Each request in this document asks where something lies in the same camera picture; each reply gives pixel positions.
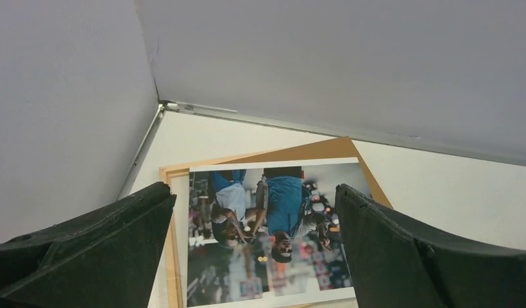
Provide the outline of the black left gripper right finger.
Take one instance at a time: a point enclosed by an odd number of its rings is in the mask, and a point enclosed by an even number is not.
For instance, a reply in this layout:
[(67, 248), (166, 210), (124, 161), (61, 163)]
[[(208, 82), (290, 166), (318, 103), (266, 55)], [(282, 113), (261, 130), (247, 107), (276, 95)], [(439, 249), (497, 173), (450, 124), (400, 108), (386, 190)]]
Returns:
[(345, 184), (335, 209), (359, 307), (526, 307), (526, 250), (445, 232)]

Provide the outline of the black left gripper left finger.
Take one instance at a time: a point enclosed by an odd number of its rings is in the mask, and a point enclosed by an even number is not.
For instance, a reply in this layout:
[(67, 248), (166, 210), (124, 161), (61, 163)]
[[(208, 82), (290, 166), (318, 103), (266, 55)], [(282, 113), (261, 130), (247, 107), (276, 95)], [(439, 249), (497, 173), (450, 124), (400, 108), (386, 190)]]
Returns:
[(0, 244), (0, 307), (147, 307), (176, 196), (163, 182)]

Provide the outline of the light wooden picture frame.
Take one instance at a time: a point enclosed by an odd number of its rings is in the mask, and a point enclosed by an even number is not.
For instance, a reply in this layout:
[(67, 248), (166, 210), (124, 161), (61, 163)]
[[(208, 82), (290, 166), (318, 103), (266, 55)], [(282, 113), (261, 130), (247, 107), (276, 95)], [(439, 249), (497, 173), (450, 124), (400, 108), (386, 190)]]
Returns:
[[(203, 166), (203, 165), (215, 165), (215, 164), (231, 164), (236, 163), (238, 160), (243, 160), (245, 158), (251, 159), (258, 155), (263, 155), (270, 153), (270, 151), (260, 151), (255, 153), (247, 153), (242, 155), (234, 155), (229, 157), (220, 157), (212, 158), (208, 160), (199, 160), (195, 162), (186, 162), (182, 164), (175, 164), (161, 167), (159, 170), (160, 178), (163, 183), (166, 183), (171, 194), (176, 193), (176, 190), (173, 188), (172, 179), (176, 177), (181, 177), (189, 174), (189, 169), (191, 167)], [(182, 274), (180, 266), (180, 245), (178, 244), (178, 239), (180, 236), (177, 231), (176, 219), (181, 219), (181, 214), (179, 209), (174, 209), (172, 215), (169, 230), (167, 232), (167, 238), (165, 240), (165, 266), (166, 266), (166, 280), (167, 280), (167, 294), (169, 307), (184, 307), (183, 300), (187, 297), (183, 295), (186, 287), (182, 286)]]

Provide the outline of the colour printed photo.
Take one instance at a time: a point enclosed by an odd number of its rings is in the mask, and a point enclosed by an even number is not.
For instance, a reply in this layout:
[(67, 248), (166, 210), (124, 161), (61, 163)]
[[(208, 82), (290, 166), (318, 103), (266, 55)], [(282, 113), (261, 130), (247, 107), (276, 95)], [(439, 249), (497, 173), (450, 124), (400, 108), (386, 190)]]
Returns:
[(371, 194), (355, 157), (189, 171), (187, 307), (293, 307), (355, 291), (335, 189)]

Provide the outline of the brown frame backing board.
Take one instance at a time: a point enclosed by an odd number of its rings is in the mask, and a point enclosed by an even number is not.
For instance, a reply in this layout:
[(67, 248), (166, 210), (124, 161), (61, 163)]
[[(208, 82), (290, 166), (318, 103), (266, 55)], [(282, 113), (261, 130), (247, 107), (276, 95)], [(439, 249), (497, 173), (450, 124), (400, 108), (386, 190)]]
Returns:
[(388, 197), (382, 190), (373, 173), (370, 171), (367, 163), (362, 158), (352, 139), (349, 137), (338, 137), (281, 150), (223, 157), (216, 162), (218, 164), (234, 164), (350, 157), (355, 157), (359, 160), (361, 170), (367, 180), (369, 190), (374, 199), (391, 209), (393, 206)]

